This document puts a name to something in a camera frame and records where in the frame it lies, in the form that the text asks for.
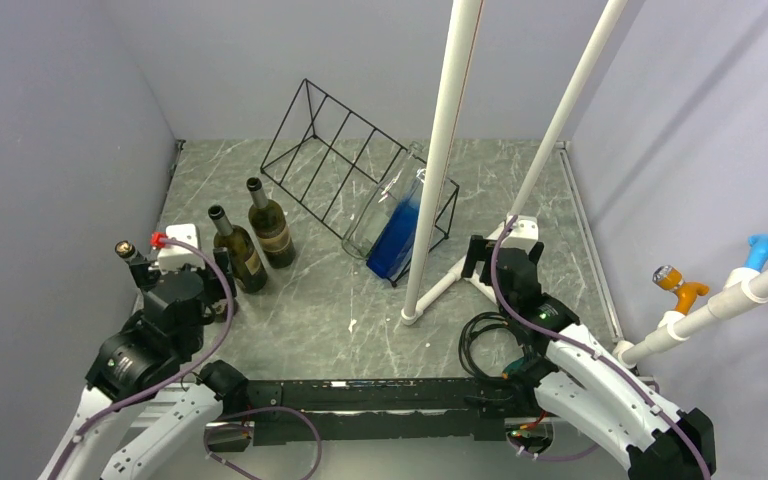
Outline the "white PVC side pipe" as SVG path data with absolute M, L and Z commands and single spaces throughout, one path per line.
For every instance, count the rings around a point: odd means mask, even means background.
M 627 348 L 617 346 L 614 356 L 625 367 L 666 352 L 687 341 L 693 334 L 720 321 L 730 320 L 768 302 L 768 270 L 724 288 L 704 306 L 680 318 L 669 320 L 641 342 Z

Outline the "orange pipe valve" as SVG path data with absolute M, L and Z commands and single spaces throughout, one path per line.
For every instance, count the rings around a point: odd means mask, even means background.
M 672 265 L 658 267 L 652 276 L 655 285 L 676 297 L 674 311 L 687 315 L 699 297 L 709 294 L 710 287 L 701 282 L 687 281 Z

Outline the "clear glass bottle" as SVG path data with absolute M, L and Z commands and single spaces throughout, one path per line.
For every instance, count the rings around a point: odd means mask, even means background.
M 367 261 L 376 239 L 386 223 L 389 208 L 396 201 L 388 199 L 388 191 L 399 178 L 402 171 L 425 168 L 421 159 L 424 146 L 418 142 L 411 143 L 407 148 L 398 152 L 398 156 L 385 172 L 382 180 L 365 199 L 354 215 L 352 222 L 342 239 L 343 249 L 352 257 Z

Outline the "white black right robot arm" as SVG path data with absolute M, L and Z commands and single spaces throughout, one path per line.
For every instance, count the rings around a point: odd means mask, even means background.
M 502 392 L 480 395 L 481 408 L 515 407 L 524 415 L 551 414 L 609 453 L 630 479 L 709 479 L 716 471 L 715 435 L 699 409 L 684 410 L 640 380 L 601 345 L 563 302 L 544 292 L 537 275 L 543 245 L 504 248 L 474 235 L 463 275 L 478 274 L 498 304 L 463 327 L 462 368 L 480 385 Z M 484 372 L 473 343 L 504 330 L 522 351 L 501 373 Z

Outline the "white PVC pipe frame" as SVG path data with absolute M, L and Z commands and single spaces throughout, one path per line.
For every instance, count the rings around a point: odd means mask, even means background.
M 447 176 L 454 144 L 456 127 L 464 102 L 468 75 L 474 56 L 476 41 L 485 3 L 483 1 L 455 1 L 452 6 L 446 46 L 443 56 L 434 120 L 430 138 L 425 185 L 419 203 L 419 216 L 413 243 L 401 323 L 414 325 L 425 309 L 432 305 L 447 289 L 460 279 L 455 267 L 435 283 L 427 293 L 421 294 L 425 265 L 429 257 L 432 227 L 442 198 L 443 182 Z M 624 13 L 627 3 L 609 1 L 596 23 L 578 64 L 541 140 L 538 151 L 523 180 L 508 217 L 522 212 L 536 181 L 548 161 L 563 128 L 576 107 L 590 79 L 593 69 Z

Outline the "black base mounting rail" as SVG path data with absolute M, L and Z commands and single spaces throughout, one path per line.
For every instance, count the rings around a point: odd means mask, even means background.
M 541 413 L 528 394 L 471 378 L 252 380 L 212 423 L 247 428 L 257 446 L 315 437 L 502 441 Z

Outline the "blue square glass bottle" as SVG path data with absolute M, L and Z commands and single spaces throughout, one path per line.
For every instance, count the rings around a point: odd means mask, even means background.
M 422 167 L 402 171 L 388 191 L 388 199 L 395 200 L 396 203 L 393 208 L 389 208 L 386 223 L 366 261 L 367 267 L 380 278 L 393 276 L 411 251 L 425 184 L 425 171 Z

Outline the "green wine bottle grey capsule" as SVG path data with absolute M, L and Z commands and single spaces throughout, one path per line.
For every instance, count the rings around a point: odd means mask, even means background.
M 258 177 L 248 178 L 246 188 L 252 199 L 249 223 L 268 263 L 275 269 L 290 266 L 296 259 L 296 249 L 284 210 L 267 196 Z

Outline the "dark wine bottle cream label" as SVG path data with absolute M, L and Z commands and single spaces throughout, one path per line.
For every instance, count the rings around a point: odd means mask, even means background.
M 207 213 L 216 229 L 213 245 L 228 250 L 233 275 L 241 289 L 245 293 L 262 290 L 268 274 L 250 234 L 242 226 L 232 223 L 219 204 L 210 206 Z

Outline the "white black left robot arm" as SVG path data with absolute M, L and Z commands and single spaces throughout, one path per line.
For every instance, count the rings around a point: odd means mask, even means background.
M 215 305 L 234 316 L 232 256 L 211 255 L 161 237 L 148 259 L 128 241 L 116 254 L 128 265 L 142 299 L 119 332 L 105 340 L 86 375 L 73 420 L 41 476 L 44 479 L 143 478 L 183 442 L 186 433 L 213 415 L 239 417 L 247 406 L 247 379 L 223 361 L 210 362 L 225 337 L 205 350 L 204 328 L 216 322 Z M 119 444 L 147 401 L 190 372 L 195 386 L 175 407 L 125 446 Z

